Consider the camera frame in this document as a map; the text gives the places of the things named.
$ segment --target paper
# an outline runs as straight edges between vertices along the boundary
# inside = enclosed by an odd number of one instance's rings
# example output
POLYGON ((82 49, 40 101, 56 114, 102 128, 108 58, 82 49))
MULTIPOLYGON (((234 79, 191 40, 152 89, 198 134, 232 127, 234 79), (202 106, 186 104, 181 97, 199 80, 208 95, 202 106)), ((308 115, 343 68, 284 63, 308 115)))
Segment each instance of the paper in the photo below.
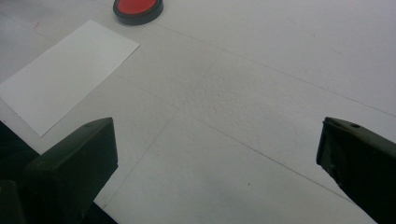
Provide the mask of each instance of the paper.
POLYGON ((0 97, 43 136, 138 44, 87 21, 0 85, 0 97))

